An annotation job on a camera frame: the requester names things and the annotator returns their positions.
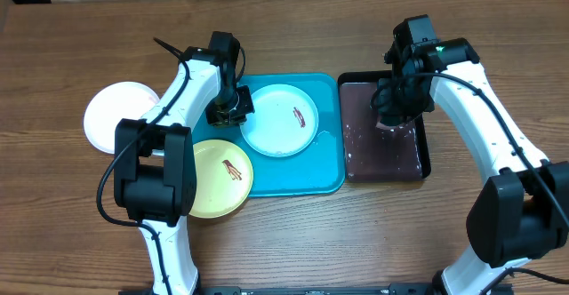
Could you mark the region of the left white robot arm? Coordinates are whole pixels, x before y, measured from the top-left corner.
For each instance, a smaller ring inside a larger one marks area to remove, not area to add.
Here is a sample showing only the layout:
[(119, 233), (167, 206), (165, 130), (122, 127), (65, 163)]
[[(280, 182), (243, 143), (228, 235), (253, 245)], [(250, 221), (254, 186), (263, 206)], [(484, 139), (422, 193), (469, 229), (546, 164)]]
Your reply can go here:
[(243, 124), (253, 113), (251, 93), (239, 85), (244, 50), (230, 33), (215, 31), (206, 48), (185, 51), (162, 42), (178, 61), (178, 73), (164, 97), (138, 119), (115, 129), (114, 159), (98, 185), (113, 181), (116, 205), (126, 210), (121, 224), (136, 227), (147, 245), (154, 282), (148, 294), (198, 294), (187, 219), (196, 199), (192, 131), (201, 116), (213, 127)]

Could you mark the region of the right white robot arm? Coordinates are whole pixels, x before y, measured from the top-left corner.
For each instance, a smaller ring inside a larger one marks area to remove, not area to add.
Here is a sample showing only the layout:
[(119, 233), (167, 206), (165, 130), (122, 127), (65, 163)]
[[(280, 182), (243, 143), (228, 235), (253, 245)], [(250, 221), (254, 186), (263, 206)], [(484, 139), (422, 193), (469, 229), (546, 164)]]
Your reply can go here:
[(378, 126), (394, 129), (441, 107), (484, 183), (466, 221), (469, 246), (436, 273), (430, 293), (492, 294), (516, 273), (567, 284), (525, 264), (568, 242), (568, 164), (552, 163), (523, 134), (466, 39), (440, 40), (426, 15), (403, 20), (393, 37), (384, 55), (391, 75), (370, 101)]

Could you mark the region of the white plate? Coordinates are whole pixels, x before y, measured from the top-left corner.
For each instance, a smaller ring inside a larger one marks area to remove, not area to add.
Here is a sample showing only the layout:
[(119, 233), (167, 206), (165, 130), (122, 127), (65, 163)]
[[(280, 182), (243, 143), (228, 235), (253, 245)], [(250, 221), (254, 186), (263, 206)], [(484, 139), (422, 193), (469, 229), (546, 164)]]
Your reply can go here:
[(158, 101), (158, 95), (145, 84), (111, 84), (89, 102), (83, 120), (85, 136), (99, 151), (113, 154), (118, 123), (124, 118), (139, 119)]

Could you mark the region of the green sponge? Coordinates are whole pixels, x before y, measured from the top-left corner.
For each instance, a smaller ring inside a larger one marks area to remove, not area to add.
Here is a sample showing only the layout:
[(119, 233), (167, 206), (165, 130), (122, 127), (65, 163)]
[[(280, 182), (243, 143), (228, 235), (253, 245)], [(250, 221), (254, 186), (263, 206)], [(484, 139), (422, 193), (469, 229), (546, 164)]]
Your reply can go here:
[(382, 124), (381, 122), (378, 122), (375, 125), (375, 127), (377, 129), (393, 132), (395, 129), (402, 128), (403, 126), (401, 126), (401, 125), (390, 126), (390, 125), (386, 125), (386, 124)]

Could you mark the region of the light blue plate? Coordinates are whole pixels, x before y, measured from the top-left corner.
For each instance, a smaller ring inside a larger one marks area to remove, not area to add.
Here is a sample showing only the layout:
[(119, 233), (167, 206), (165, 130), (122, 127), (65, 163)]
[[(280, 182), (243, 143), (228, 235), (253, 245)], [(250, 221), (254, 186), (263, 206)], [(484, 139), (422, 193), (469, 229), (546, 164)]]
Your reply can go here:
[(252, 95), (254, 112), (240, 126), (245, 142), (270, 157), (296, 155), (317, 134), (315, 102), (298, 87), (272, 84)]

